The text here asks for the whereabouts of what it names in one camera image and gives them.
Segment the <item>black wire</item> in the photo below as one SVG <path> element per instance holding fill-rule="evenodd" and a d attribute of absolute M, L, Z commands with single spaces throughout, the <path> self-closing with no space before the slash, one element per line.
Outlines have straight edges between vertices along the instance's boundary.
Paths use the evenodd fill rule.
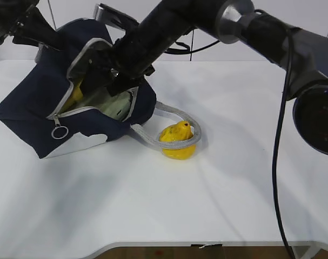
<path fill-rule="evenodd" d="M 191 51 L 194 47 L 194 36 L 195 36 L 195 30 L 192 30 L 192 36 L 191 36 Z"/>
<path fill-rule="evenodd" d="M 220 41 L 216 41 L 216 42 L 213 42 L 212 44 L 209 44 L 207 46 L 204 46 L 200 49 L 197 49 L 197 50 L 193 50 L 193 51 L 182 51 L 182 52 L 179 52 L 179 53 L 172 53 L 172 52 L 165 52 L 166 54 L 171 54 L 171 55 L 187 55 L 187 54 L 193 54 L 193 53 L 196 53 L 196 52 L 199 52 L 199 51 L 203 51 L 203 50 L 206 50 L 210 47 L 213 47 L 214 45 L 217 45 Z"/>
<path fill-rule="evenodd" d="M 285 85 L 284 85 L 284 90 L 283 90 L 282 103 L 280 105 L 275 145 L 274 145 L 274 149 L 273 149 L 273 160 L 272 160 L 273 199 L 274 199 L 274 205 L 275 205 L 275 210 L 276 210 L 276 215 L 277 215 L 278 227 L 279 227 L 279 231 L 280 231 L 280 234 L 281 234 L 283 242 L 284 242 L 284 246 L 287 250 L 287 253 L 290 255 L 291 259 L 296 259 L 294 256 L 293 250 L 289 246 L 289 243 L 285 236 L 283 222 L 282 222 L 282 216 L 280 214 L 279 201 L 278 201 L 278 182 L 277 182 L 278 151 L 279 151 L 279 143 L 280 143 L 280 137 L 282 134 L 283 121 L 284 121 L 284 115 L 285 115 L 286 97 L 287 97 L 287 93 L 289 91 L 289 86 L 290 86 L 290 79 L 291 79 L 291 73 L 292 73 L 292 62 L 293 62 L 293 54 L 294 54 L 294 42 L 293 42 L 292 32 L 291 32 L 290 28 L 288 28 L 284 23 L 280 23 L 280 25 L 286 30 L 286 34 L 287 34 L 287 37 L 289 40 L 289 50 L 288 50 L 288 55 L 287 55 Z"/>

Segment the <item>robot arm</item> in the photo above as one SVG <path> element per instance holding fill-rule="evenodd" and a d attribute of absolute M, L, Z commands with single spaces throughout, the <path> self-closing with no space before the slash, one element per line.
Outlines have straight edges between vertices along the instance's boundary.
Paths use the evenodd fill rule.
<path fill-rule="evenodd" d="M 0 44 L 7 36 L 13 43 L 38 46 L 39 43 L 56 50 L 63 48 L 59 35 L 35 7 L 39 0 L 0 0 Z"/>
<path fill-rule="evenodd" d="M 238 40 L 270 62 L 287 69 L 289 41 L 282 23 L 255 11 L 251 0 L 162 0 L 137 28 L 113 46 L 112 59 L 122 79 L 110 92 L 147 73 L 148 67 L 191 28 L 219 41 Z M 294 58 L 287 100 L 296 98 L 293 117 L 304 140 L 328 154 L 328 38 L 287 25 Z"/>
<path fill-rule="evenodd" d="M 8 35 L 14 43 L 42 43 L 64 49 L 59 34 L 35 7 L 39 0 L 0 0 L 0 44 Z M 288 38 L 278 19 L 255 11 L 251 0 L 162 0 L 139 25 L 131 17 L 108 9 L 111 23 L 130 28 L 110 53 L 119 72 L 111 94 L 133 87 L 151 64 L 177 39 L 199 28 L 225 44 L 241 40 L 270 62 L 287 69 Z M 290 26 L 294 41 L 292 77 L 287 100 L 296 98 L 293 117 L 305 141 L 328 154 L 328 38 Z"/>

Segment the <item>white table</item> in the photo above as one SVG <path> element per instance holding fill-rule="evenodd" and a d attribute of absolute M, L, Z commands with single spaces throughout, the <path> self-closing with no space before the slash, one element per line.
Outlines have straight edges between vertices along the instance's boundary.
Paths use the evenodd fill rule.
<path fill-rule="evenodd" d="M 0 101 L 33 61 L 0 62 Z M 284 71 L 268 62 L 162 62 L 159 100 L 203 128 L 198 152 L 170 160 L 132 137 L 39 160 L 0 122 L 0 258 L 94 258 L 119 246 L 281 246 L 271 155 Z M 328 156 L 287 107 L 279 199 L 291 245 L 328 250 Z M 153 135 L 173 122 L 154 116 Z"/>

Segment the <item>yellow rubber duck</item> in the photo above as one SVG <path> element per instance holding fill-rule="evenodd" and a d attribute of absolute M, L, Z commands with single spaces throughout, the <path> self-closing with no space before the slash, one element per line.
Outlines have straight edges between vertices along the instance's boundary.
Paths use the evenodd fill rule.
<path fill-rule="evenodd" d="M 162 142 L 182 141 L 191 139 L 193 136 L 189 122 L 180 121 L 175 125 L 171 125 L 164 129 L 159 140 Z M 196 145 L 187 148 L 171 150 L 163 149 L 163 153 L 172 159 L 185 160 L 190 158 L 196 150 Z"/>
<path fill-rule="evenodd" d="M 72 105 L 74 105 L 76 102 L 82 100 L 83 93 L 80 89 L 82 82 L 83 82 L 83 79 L 80 79 L 79 81 L 77 81 L 75 83 L 72 93 L 71 93 L 69 99 L 63 105 L 61 112 L 66 112 Z"/>

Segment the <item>bag strap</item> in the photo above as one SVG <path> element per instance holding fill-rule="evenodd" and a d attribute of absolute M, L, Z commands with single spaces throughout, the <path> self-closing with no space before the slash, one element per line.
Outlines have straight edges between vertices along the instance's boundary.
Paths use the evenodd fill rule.
<path fill-rule="evenodd" d="M 140 125 L 140 124 L 134 124 L 131 125 L 131 128 L 147 143 L 158 146 L 160 148 L 165 148 L 165 149 L 183 149 L 190 147 L 194 144 L 196 144 L 202 137 L 202 130 L 200 125 L 188 114 L 185 112 L 173 108 L 171 106 L 165 105 L 159 101 L 157 101 L 155 108 L 164 111 L 164 112 L 169 112 L 176 114 L 180 116 L 183 120 L 186 120 L 190 123 L 192 127 L 194 127 L 194 134 L 191 139 L 188 140 L 182 140 L 182 141 L 173 141 L 173 142 L 161 142 L 158 139 L 154 139 L 149 134 L 146 132 L 146 130 Z"/>

